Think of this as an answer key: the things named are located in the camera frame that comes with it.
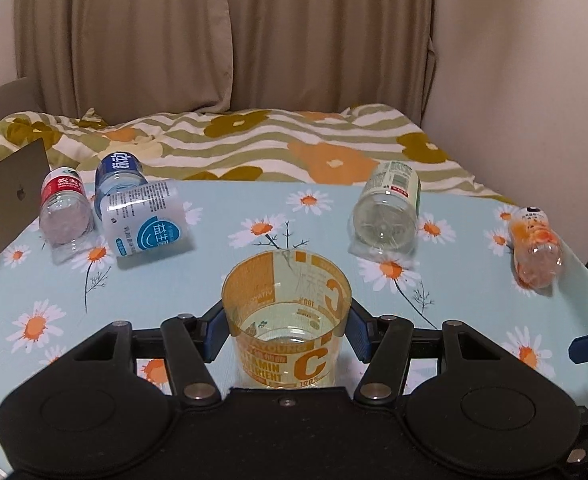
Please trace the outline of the green white label bottle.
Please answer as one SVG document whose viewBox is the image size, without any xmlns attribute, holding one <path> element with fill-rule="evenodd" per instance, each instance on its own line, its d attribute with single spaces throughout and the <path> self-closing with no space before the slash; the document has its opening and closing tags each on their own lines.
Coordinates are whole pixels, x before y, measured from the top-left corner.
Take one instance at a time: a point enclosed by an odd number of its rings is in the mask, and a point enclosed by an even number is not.
<svg viewBox="0 0 588 480">
<path fill-rule="evenodd" d="M 406 162 L 380 162 L 353 206 L 352 240 L 375 255 L 413 252 L 419 224 L 421 181 Z"/>
</svg>

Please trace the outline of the orange label clear bottle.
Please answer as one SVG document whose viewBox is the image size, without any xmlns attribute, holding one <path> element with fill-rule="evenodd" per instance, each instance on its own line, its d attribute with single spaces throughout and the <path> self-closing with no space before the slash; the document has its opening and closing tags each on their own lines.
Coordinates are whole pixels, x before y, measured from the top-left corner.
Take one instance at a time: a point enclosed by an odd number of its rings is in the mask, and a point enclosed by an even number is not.
<svg viewBox="0 0 588 480">
<path fill-rule="evenodd" d="M 548 216 L 534 206 L 518 209 L 508 224 L 512 262 L 518 281 L 528 288 L 550 287 L 563 268 L 563 249 Z"/>
</svg>

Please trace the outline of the daisy print blue tablecloth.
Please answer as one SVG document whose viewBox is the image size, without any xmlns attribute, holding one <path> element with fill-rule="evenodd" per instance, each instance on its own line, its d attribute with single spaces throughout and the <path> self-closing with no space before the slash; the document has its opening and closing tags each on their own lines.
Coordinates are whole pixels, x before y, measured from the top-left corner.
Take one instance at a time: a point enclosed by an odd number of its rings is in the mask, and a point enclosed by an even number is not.
<svg viewBox="0 0 588 480">
<path fill-rule="evenodd" d="M 341 285 L 374 315 L 420 328 L 460 320 L 588 406 L 588 363 L 568 356 L 588 334 L 588 271 L 566 254 L 551 292 L 512 271 L 511 205 L 425 193 L 412 255 L 381 261 L 349 252 L 358 188 L 187 181 L 178 184 L 187 234 L 123 257 L 103 235 L 55 263 L 36 224 L 0 255 L 0 403 L 26 379 L 106 324 L 155 328 L 215 304 L 225 279 L 258 282 L 261 296 L 295 302 L 297 334 L 322 335 Z M 8 471 L 0 447 L 0 472 Z"/>
</svg>

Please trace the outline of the beige curtain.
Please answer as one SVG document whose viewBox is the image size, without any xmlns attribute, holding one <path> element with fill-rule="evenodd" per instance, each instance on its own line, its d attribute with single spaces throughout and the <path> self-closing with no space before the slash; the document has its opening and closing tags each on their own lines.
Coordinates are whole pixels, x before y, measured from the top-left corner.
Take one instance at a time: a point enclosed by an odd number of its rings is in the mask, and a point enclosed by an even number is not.
<svg viewBox="0 0 588 480">
<path fill-rule="evenodd" d="M 16 62 L 44 110 L 339 112 L 420 122 L 434 0 L 15 0 Z"/>
</svg>

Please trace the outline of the white light-blue label bottle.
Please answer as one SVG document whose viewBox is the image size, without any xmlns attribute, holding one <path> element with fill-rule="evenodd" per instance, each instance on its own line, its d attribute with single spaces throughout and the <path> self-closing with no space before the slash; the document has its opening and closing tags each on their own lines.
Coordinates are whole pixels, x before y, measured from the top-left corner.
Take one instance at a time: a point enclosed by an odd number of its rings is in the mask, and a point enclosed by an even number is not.
<svg viewBox="0 0 588 480">
<path fill-rule="evenodd" d="M 187 220 L 177 186 L 155 181 L 105 196 L 100 203 L 103 230 L 118 258 L 179 242 Z"/>
</svg>

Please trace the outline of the dark blue label bottle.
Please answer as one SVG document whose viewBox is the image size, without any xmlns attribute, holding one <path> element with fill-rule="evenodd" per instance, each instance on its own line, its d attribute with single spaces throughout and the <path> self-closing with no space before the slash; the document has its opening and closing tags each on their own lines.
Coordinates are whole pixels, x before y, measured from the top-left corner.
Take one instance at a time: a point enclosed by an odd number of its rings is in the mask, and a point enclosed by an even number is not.
<svg viewBox="0 0 588 480">
<path fill-rule="evenodd" d="M 142 164 L 133 154 L 118 151 L 106 155 L 95 170 L 94 210 L 97 218 L 102 218 L 100 204 L 107 195 L 146 183 Z"/>
</svg>

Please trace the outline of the red label clear bottle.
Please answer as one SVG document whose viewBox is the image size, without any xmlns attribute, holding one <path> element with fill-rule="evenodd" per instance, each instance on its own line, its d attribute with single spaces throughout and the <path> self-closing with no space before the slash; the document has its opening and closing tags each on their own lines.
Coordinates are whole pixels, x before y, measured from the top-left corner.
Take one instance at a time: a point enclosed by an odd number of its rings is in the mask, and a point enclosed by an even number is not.
<svg viewBox="0 0 588 480">
<path fill-rule="evenodd" d="M 43 180 L 39 227 L 53 247 L 65 246 L 94 229 L 92 206 L 76 170 L 59 167 Z"/>
</svg>

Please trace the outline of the grey open laptop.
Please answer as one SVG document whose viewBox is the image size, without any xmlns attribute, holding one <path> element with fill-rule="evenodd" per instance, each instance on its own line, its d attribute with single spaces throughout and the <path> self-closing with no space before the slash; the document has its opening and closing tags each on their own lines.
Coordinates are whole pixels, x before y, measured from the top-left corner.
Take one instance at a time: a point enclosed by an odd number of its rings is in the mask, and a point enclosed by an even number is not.
<svg viewBox="0 0 588 480">
<path fill-rule="evenodd" d="M 42 139 L 0 161 L 0 253 L 38 217 L 41 185 L 49 172 Z"/>
</svg>

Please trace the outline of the yellow vitamin C cup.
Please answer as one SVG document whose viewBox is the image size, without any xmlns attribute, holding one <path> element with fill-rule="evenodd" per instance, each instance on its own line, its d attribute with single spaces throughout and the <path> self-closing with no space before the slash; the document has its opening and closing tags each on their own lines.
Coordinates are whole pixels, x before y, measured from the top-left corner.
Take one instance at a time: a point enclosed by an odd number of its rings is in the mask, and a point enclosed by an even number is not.
<svg viewBox="0 0 588 480">
<path fill-rule="evenodd" d="M 351 288 L 331 260 L 302 249 L 262 252 L 234 266 L 221 299 L 243 385 L 335 384 Z"/>
</svg>

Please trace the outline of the floral striped duvet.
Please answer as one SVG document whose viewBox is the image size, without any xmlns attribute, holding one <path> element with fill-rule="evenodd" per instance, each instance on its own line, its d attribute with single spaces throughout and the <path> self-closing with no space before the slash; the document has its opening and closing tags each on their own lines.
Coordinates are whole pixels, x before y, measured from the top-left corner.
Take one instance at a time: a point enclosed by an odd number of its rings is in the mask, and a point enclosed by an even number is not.
<svg viewBox="0 0 588 480">
<path fill-rule="evenodd" d="M 411 120 L 384 104 L 341 113 L 242 110 L 158 113 L 111 125 L 21 110 L 0 117 L 0 161 L 41 139 L 51 168 L 94 179 L 110 153 L 128 152 L 149 180 L 224 180 L 363 185 L 380 162 L 400 159 L 423 190 L 498 198 Z"/>
</svg>

